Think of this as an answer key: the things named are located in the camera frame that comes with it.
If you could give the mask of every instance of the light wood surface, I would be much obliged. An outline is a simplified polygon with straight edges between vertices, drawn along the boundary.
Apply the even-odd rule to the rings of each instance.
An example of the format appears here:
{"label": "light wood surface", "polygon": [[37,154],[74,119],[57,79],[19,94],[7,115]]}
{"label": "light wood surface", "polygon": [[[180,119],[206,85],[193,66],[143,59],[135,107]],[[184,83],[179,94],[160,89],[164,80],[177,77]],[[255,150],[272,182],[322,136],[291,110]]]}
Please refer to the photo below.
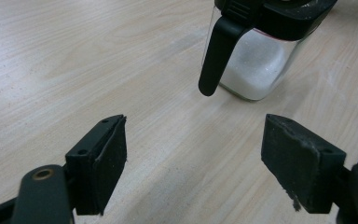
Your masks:
{"label": "light wood surface", "polygon": [[101,119],[128,117],[103,217],[76,223],[335,223],[295,212],[260,160],[267,113],[358,160],[358,0],[338,0],[259,102],[197,84],[213,0],[0,1],[0,203]]}

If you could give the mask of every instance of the screw hole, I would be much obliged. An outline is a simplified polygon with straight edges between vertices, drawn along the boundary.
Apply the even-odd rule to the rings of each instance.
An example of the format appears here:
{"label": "screw hole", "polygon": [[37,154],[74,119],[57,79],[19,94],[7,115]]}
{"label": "screw hole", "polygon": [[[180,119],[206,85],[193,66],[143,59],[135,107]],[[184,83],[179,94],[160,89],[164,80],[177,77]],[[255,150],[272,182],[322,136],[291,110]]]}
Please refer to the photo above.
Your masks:
{"label": "screw hole", "polygon": [[80,149],[80,150],[77,152],[78,155],[84,155],[84,154],[86,154],[86,153],[87,153],[87,150],[86,150],[86,149]]}
{"label": "screw hole", "polygon": [[53,175],[53,170],[51,169],[43,169],[39,170],[32,175],[32,179],[34,180],[44,180],[50,178]]}

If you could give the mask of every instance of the table surface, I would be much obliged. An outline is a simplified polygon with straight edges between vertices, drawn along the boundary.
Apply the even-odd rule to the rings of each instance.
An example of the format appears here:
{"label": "table surface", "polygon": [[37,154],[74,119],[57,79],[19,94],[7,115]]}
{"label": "table surface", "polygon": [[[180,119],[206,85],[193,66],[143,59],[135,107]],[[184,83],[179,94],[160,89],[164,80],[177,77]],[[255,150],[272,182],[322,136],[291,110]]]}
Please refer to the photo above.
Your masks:
{"label": "table surface", "polygon": [[295,212],[260,160],[267,113],[358,160],[358,1],[339,0],[267,98],[198,90],[212,0],[0,1],[0,203],[124,114],[128,162],[78,223],[334,223]]}

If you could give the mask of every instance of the black plastic handle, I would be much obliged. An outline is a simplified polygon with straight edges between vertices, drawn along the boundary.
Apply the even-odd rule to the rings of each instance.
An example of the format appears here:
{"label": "black plastic handle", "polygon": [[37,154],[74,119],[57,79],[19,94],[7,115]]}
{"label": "black plastic handle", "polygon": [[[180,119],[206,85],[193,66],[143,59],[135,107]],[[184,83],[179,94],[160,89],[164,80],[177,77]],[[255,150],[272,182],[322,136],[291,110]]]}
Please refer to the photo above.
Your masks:
{"label": "black plastic handle", "polygon": [[216,22],[200,75],[199,89],[202,94],[214,94],[235,45],[250,29],[252,27],[243,27],[226,17]]}

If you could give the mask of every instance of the jar handle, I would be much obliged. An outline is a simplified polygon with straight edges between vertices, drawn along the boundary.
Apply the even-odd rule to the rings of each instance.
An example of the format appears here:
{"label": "jar handle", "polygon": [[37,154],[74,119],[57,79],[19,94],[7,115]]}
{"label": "jar handle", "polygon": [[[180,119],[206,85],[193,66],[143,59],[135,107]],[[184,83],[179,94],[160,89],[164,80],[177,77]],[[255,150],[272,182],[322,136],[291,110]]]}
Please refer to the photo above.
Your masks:
{"label": "jar handle", "polygon": [[201,70],[199,89],[202,94],[206,96],[214,94],[235,45],[246,32],[255,27],[264,2],[265,0],[224,2],[222,17],[213,27]]}

